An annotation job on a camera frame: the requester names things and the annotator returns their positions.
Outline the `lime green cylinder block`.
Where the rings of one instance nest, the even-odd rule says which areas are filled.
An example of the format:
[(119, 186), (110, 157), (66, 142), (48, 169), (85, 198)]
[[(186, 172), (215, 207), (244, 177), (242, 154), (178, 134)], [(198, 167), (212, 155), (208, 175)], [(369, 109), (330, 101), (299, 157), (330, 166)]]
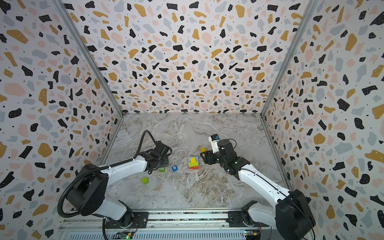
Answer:
[(147, 185), (149, 183), (149, 179), (147, 177), (142, 178), (142, 182), (144, 185)]

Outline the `lime green rectangular block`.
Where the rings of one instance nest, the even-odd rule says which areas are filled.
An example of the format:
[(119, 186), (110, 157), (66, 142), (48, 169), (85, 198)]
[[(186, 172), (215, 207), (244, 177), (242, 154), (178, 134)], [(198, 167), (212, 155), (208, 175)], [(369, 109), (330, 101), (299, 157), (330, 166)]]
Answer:
[(189, 162), (189, 168), (194, 168), (194, 167), (198, 167), (198, 166), (199, 166), (198, 162)]

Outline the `light blue rectangular block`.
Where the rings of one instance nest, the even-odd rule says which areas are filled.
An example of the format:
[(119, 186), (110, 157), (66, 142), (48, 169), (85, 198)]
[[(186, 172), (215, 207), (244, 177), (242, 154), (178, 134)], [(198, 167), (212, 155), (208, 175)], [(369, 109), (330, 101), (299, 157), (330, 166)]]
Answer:
[(189, 162), (197, 162), (198, 157), (188, 157)]

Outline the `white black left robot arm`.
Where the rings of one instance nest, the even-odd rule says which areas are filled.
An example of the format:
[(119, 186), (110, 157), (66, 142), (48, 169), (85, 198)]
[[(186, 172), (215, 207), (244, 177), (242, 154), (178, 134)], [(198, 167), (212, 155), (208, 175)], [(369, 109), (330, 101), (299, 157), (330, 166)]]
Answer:
[(63, 218), (93, 215), (128, 225), (133, 218), (132, 210), (125, 203), (110, 199), (109, 188), (125, 178), (167, 167), (171, 153), (169, 146), (157, 141), (153, 149), (139, 152), (128, 160), (84, 166), (63, 192), (58, 204), (59, 215)]

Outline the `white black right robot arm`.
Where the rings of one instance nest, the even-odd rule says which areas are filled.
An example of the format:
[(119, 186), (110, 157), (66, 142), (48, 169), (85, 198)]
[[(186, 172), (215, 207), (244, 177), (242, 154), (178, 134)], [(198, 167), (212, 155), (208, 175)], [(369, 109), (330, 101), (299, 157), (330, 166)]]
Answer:
[(228, 223), (255, 227), (268, 225), (278, 230), (285, 240), (303, 240), (314, 233), (316, 221), (309, 203), (299, 190), (290, 191), (264, 176), (248, 160), (239, 157), (229, 139), (218, 135), (209, 137), (211, 150), (201, 152), (207, 165), (219, 164), (226, 173), (249, 185), (258, 192), (269, 206), (250, 201), (240, 211), (229, 215)]

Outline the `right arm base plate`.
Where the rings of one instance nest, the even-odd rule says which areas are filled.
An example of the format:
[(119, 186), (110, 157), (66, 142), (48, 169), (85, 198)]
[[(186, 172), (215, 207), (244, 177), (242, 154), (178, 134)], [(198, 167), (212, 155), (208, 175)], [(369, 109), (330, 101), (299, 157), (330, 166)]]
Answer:
[(229, 224), (231, 228), (236, 228), (236, 227), (259, 228), (261, 226), (260, 222), (253, 221), (249, 216), (249, 214), (246, 214), (245, 211), (229, 211), (226, 222)]

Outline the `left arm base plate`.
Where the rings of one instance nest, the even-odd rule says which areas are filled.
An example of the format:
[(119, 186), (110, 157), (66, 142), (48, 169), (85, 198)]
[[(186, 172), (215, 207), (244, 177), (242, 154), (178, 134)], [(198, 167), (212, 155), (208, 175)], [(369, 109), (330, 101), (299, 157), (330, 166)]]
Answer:
[(133, 212), (129, 215), (124, 215), (121, 220), (106, 221), (105, 229), (145, 229), (149, 219), (149, 212)]

